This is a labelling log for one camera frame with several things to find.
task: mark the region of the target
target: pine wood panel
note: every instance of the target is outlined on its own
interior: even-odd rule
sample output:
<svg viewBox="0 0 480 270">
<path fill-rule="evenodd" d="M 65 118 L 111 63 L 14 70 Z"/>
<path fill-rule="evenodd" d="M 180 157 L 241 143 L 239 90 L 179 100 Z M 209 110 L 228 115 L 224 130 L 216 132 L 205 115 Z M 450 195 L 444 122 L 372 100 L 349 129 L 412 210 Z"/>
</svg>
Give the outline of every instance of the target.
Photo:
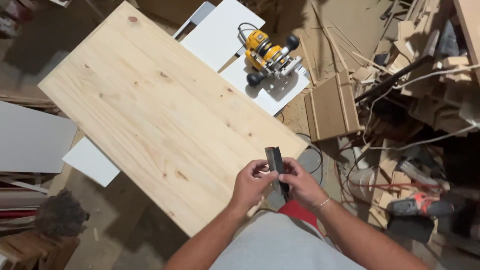
<svg viewBox="0 0 480 270">
<path fill-rule="evenodd" d="M 307 146 L 127 2 L 39 87 L 190 236 L 264 147 Z"/>
</svg>

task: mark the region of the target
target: white panel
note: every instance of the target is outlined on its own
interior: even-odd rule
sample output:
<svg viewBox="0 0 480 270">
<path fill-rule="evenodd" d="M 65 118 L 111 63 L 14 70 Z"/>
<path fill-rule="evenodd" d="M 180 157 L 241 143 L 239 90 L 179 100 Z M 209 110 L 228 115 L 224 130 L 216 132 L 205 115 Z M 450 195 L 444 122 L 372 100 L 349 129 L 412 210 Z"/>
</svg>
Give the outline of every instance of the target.
<svg viewBox="0 0 480 270">
<path fill-rule="evenodd" d="M 252 64 L 245 55 L 240 56 L 220 73 L 236 89 L 251 97 L 253 101 L 270 115 L 275 115 L 305 87 L 309 80 L 302 75 L 303 71 L 295 71 L 284 81 L 265 79 L 256 88 L 248 85 L 247 74 L 254 72 Z"/>
<path fill-rule="evenodd" d="M 3 101 L 0 127 L 0 172 L 61 172 L 77 131 L 70 119 Z"/>
<path fill-rule="evenodd" d="M 120 169 L 87 137 L 83 137 L 63 157 L 63 161 L 103 187 L 107 186 L 120 172 Z"/>
<path fill-rule="evenodd" d="M 180 44 L 218 71 L 243 46 L 238 31 L 241 23 L 260 28 L 265 21 L 237 0 L 223 0 Z M 246 29 L 245 36 L 252 32 L 248 25 L 242 29 Z"/>
</svg>

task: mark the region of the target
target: gray t-shirt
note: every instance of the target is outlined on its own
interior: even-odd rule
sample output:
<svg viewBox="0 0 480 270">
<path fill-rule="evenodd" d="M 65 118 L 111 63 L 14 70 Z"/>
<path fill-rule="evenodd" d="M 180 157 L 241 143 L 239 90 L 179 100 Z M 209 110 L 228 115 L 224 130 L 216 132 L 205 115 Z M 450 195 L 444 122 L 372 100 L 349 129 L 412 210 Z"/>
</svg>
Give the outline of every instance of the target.
<svg viewBox="0 0 480 270">
<path fill-rule="evenodd" d="M 310 224 L 269 211 L 237 233 L 210 270 L 364 269 L 331 246 Z"/>
</svg>

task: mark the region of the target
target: bracelet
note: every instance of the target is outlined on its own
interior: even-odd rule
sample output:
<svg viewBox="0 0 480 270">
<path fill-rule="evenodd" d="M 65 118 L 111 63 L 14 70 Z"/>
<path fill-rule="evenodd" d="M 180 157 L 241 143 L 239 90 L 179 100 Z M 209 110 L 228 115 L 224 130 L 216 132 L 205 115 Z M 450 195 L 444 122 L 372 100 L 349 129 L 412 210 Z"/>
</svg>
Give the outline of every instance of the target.
<svg viewBox="0 0 480 270">
<path fill-rule="evenodd" d="M 328 201 L 330 200 L 330 195 L 328 196 L 328 199 L 325 200 L 325 202 L 323 202 L 320 207 L 322 207 L 324 204 L 326 204 Z"/>
</svg>

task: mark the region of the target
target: person's right hand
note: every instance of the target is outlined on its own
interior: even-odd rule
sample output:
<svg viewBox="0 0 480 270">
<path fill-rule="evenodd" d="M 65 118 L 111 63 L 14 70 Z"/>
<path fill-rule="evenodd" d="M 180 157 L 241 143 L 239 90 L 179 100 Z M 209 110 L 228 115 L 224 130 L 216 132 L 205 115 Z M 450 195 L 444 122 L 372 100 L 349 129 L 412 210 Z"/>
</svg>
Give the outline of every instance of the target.
<svg viewBox="0 0 480 270">
<path fill-rule="evenodd" d="M 290 194 L 310 212 L 316 211 L 328 199 L 327 193 L 293 158 L 283 158 L 285 174 L 278 178 L 290 186 Z"/>
</svg>

